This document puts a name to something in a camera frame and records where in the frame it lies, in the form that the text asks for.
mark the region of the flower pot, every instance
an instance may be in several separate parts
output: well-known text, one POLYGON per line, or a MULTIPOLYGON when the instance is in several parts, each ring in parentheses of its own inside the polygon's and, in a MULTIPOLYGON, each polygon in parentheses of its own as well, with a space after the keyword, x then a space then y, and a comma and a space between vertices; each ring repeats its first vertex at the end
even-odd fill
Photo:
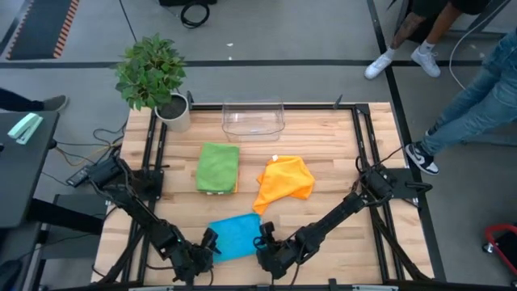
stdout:
POLYGON ((187 97, 177 93, 171 93, 170 96, 171 102, 160 110, 154 108, 154 112, 163 123, 167 124, 168 129, 176 133, 184 133, 191 127, 187 97))

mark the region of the blue towel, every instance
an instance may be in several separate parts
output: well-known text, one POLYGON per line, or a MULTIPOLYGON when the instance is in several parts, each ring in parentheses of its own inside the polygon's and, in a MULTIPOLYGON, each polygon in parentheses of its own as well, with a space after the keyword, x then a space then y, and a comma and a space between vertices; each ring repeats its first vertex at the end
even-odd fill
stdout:
POLYGON ((260 216, 256 213, 210 222, 219 236, 216 246, 221 254, 214 254, 213 262, 220 263, 253 255, 256 251, 253 240, 260 236, 260 216))

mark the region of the potted plant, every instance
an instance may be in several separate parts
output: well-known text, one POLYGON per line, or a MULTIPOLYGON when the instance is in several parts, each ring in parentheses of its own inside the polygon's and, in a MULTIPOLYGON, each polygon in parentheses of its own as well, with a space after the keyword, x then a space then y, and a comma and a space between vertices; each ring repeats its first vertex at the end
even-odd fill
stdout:
POLYGON ((182 133, 191 122, 187 98, 173 92, 185 77, 185 63, 173 43, 157 34, 127 48, 116 65, 116 89, 131 109, 151 108, 170 130, 182 133))

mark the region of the blue jeans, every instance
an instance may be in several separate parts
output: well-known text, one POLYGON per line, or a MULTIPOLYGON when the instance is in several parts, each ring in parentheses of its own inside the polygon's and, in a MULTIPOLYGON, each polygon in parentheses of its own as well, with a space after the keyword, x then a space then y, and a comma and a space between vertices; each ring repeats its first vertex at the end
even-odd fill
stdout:
POLYGON ((447 146, 517 118, 517 33, 508 33, 475 79, 445 108, 421 147, 434 156, 447 146))

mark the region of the transparent bin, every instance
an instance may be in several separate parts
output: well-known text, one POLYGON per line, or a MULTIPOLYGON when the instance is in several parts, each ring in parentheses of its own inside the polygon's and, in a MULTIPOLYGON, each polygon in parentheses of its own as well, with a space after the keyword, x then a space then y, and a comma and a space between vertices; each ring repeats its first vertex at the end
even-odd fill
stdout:
POLYGON ((281 100, 223 103, 222 128, 231 142, 276 141, 284 127, 284 104, 281 100))

